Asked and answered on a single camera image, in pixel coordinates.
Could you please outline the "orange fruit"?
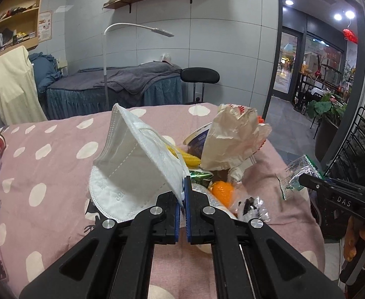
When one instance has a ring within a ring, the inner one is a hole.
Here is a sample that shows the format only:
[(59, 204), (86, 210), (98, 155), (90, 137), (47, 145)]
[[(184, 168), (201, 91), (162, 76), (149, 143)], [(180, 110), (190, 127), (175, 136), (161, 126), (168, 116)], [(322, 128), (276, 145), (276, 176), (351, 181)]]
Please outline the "orange fruit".
[(223, 206), (228, 208), (231, 205), (234, 193), (234, 187), (231, 183), (217, 181), (212, 183), (208, 190), (223, 204)]

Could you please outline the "green snack wrapper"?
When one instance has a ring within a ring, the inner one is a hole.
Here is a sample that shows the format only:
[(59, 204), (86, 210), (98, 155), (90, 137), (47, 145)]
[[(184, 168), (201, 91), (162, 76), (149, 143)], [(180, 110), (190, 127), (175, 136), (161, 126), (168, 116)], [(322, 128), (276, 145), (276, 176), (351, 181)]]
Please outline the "green snack wrapper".
[(287, 201), (294, 193), (300, 192), (304, 188), (298, 180), (303, 174), (317, 178), (323, 177), (315, 163), (307, 155), (290, 162), (284, 171), (276, 174), (283, 201)]

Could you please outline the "white face mask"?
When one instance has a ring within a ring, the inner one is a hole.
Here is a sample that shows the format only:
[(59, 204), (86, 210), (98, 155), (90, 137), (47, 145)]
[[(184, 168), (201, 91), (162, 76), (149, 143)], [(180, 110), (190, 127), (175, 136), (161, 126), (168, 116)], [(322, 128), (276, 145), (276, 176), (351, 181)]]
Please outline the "white face mask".
[(167, 192), (182, 203), (188, 174), (182, 153), (172, 143), (129, 110), (113, 106), (106, 143), (92, 164), (88, 184), (103, 216), (127, 222)]

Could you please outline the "yellow foam fruit net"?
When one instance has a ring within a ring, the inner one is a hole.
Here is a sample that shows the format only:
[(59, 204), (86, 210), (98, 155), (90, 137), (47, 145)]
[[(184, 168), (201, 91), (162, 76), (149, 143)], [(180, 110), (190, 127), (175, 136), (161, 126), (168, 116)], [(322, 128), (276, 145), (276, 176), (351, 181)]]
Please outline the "yellow foam fruit net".
[[(171, 147), (170, 145), (167, 145), (167, 149), (174, 155), (174, 157), (178, 158), (178, 154), (176, 150)], [(182, 149), (177, 148), (177, 151), (181, 154), (182, 158), (184, 159), (184, 162), (186, 166), (190, 169), (198, 168), (201, 164), (200, 158), (191, 155), (187, 152), (184, 152)]]

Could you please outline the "brown paper bag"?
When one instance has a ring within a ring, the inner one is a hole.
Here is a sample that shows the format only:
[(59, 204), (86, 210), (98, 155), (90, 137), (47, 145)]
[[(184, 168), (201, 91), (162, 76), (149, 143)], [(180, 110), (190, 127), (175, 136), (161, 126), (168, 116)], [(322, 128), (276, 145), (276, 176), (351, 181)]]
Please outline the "brown paper bag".
[(259, 121), (255, 108), (222, 104), (209, 127), (201, 168), (222, 171), (240, 166), (267, 140), (272, 127)]

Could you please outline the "black metal rack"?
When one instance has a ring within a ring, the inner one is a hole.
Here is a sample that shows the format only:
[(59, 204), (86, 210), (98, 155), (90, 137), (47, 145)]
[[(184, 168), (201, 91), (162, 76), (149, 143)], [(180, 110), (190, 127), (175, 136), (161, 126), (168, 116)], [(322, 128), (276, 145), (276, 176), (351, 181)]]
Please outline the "black metal rack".
[[(365, 187), (365, 108), (359, 108), (350, 131), (329, 164), (326, 178), (345, 180)], [(342, 238), (352, 214), (330, 206), (318, 193), (321, 213), (321, 231), (325, 238)]]

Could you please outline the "clear plastic wrapper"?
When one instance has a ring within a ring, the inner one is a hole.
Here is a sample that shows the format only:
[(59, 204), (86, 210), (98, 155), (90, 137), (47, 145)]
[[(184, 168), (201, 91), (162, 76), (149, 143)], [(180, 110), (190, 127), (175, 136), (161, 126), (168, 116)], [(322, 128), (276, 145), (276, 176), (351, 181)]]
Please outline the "clear plastic wrapper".
[(242, 222), (249, 222), (252, 219), (268, 222), (270, 215), (261, 198), (249, 197), (245, 198), (244, 201), (238, 201), (237, 218)]

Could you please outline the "potted green plant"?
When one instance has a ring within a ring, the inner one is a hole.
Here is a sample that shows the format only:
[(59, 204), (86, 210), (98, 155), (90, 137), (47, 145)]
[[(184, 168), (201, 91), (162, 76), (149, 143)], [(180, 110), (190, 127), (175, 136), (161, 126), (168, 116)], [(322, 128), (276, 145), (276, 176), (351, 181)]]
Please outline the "potted green plant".
[(343, 120), (347, 104), (341, 97), (328, 92), (319, 101), (312, 100), (308, 103), (306, 113), (317, 120), (315, 132), (315, 157), (321, 162), (325, 157)]

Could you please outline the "blue paper cup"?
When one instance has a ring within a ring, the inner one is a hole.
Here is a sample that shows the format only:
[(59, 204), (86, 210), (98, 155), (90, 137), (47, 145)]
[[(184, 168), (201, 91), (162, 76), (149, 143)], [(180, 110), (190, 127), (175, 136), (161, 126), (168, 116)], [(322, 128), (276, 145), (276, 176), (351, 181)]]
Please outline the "blue paper cup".
[(208, 131), (211, 127), (212, 123), (209, 122), (201, 126), (192, 132), (186, 139), (183, 141), (183, 145), (188, 147), (188, 152), (198, 158), (201, 158), (203, 147), (205, 144), (205, 140), (207, 138)]

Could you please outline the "white floor lamp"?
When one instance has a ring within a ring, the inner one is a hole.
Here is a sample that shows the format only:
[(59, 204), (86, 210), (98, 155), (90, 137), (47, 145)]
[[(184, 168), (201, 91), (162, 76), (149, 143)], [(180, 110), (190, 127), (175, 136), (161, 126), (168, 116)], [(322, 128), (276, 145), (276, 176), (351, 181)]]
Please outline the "white floor lamp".
[(144, 24), (135, 24), (129, 22), (116, 22), (109, 24), (102, 34), (102, 56), (103, 56), (103, 81), (105, 92), (105, 109), (110, 110), (109, 88), (107, 83), (108, 77), (108, 60), (113, 54), (122, 52), (131, 52), (137, 50), (137, 31), (146, 33), (152, 32), (163, 37), (171, 38), (174, 34), (170, 31), (147, 26)]

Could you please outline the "blue massage bed grey blanket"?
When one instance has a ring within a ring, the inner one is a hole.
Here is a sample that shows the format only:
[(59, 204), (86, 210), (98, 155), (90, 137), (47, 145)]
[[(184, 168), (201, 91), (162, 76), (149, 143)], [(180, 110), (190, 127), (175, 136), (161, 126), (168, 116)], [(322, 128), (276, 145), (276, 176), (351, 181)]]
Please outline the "blue massage bed grey blanket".
[(125, 108), (183, 103), (182, 69), (167, 62), (138, 66), (78, 70), (65, 76), (52, 55), (33, 53), (38, 100), (48, 120), (89, 115), (110, 110), (118, 103)]

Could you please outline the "black stool with backrest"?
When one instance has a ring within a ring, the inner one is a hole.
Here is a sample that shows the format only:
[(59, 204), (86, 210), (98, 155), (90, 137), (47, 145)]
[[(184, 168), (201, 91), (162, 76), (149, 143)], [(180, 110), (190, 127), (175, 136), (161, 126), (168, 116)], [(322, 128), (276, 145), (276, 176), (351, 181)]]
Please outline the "black stool with backrest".
[[(185, 83), (193, 84), (193, 100), (188, 105), (202, 103), (204, 100), (204, 92), (206, 84), (217, 84), (220, 75), (217, 71), (210, 68), (193, 67), (185, 68), (180, 73), (180, 78)], [(196, 84), (201, 83), (201, 95), (196, 95)]]

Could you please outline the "cream cloth over chair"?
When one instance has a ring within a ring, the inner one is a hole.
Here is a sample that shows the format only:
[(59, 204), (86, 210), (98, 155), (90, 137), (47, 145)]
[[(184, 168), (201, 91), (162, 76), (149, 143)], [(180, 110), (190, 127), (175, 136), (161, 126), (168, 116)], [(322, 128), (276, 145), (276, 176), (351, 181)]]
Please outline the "cream cloth over chair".
[(47, 120), (28, 56), (24, 46), (0, 56), (0, 117), (8, 126)]

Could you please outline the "wooden bookcase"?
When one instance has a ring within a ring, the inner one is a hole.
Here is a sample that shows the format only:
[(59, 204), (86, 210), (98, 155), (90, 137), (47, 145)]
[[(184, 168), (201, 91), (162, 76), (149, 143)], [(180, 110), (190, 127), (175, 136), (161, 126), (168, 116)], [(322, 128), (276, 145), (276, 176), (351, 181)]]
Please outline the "wooden bookcase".
[(3, 0), (0, 3), (0, 56), (24, 46), (39, 44), (38, 23), (42, 0)]

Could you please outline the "wall poster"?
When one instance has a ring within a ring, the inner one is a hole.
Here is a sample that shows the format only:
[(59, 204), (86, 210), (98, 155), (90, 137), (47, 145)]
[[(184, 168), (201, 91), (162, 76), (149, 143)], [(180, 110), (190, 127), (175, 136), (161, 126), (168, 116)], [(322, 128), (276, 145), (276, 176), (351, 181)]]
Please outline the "wall poster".
[(38, 41), (40, 43), (52, 39), (52, 11), (45, 11), (38, 17)]

